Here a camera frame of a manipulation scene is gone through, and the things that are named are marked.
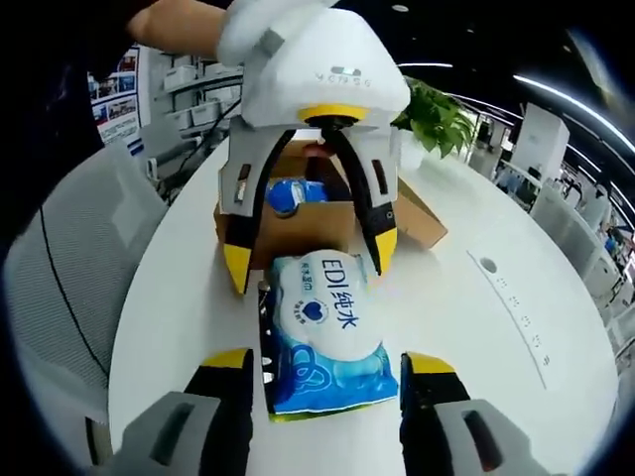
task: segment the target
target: green leaves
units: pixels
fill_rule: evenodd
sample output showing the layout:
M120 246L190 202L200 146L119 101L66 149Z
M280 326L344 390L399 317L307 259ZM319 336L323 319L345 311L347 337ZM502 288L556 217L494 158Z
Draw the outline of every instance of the green leaves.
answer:
M395 127L413 131L429 152L439 147L442 157L471 143L474 126L461 114L460 102L417 79L406 76L406 82L410 104L393 121Z

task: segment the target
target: poster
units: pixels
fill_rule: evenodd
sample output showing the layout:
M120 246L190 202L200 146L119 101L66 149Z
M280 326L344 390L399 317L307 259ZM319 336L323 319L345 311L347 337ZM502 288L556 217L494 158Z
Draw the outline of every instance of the poster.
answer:
M122 139L132 153L139 139L139 48L131 48L115 72L102 81L88 76L92 115L104 144Z

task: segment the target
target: open cardboard box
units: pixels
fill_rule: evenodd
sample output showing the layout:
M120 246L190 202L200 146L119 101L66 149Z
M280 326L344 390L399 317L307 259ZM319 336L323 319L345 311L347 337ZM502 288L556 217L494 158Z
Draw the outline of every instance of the open cardboard box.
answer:
M303 155L304 146L314 142L291 142L274 166L269 183L291 178L321 181L329 202L301 203L291 216L281 216L265 201L252 257L254 270L268 269L279 256L302 256L321 249L348 251L356 220L350 190L336 157L308 159ZM401 179L398 189L397 201L393 204L397 227L424 247L432 247L447 230ZM227 217L220 212L219 204L214 209L214 220L218 241L222 243Z

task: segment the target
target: white table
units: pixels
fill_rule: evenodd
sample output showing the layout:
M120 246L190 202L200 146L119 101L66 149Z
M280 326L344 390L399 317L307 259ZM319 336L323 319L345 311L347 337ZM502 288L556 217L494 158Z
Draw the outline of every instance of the white table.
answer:
M164 393L181 391L210 353L248 346L259 362L260 273L252 273L243 299L234 296L212 218L227 150L225 141L176 200L126 298L110 369L115 450L125 426ZM396 377L405 350L446 359L473 398L487 399L529 435L547 469L574 472L603 437L617 394L611 348L584 284L533 220L467 166L425 160L402 177L449 233L432 251L400 235L389 274L373 286ZM537 371L536 356L476 265L484 255L515 283L541 329L548 374ZM248 474L404 474L396 400L272 423L255 374Z

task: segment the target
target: black ceiling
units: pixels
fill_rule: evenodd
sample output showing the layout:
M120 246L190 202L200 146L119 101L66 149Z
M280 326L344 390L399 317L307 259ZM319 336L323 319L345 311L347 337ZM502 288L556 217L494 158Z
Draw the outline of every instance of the black ceiling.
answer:
M212 3L226 6L229 2ZM336 7L364 17L397 63L453 64L453 68L403 68L408 75L518 115L522 115L521 104L527 102L558 114L569 127L570 144L600 167L635 204L635 154L579 108L513 78L522 74L574 97L635 143L635 42L629 15L618 5L611 7L610 2L584 7L577 4L574 8L561 3L341 0ZM395 4L409 11L395 11ZM612 95L597 86L598 78L607 83L606 75L591 73L588 64L594 69L598 61L580 49L580 41L592 46L601 66L609 71L611 84L618 86L611 86ZM511 116L507 119L518 121ZM571 150L565 160L573 165L579 162L598 176ZM630 218L635 221L635 213Z

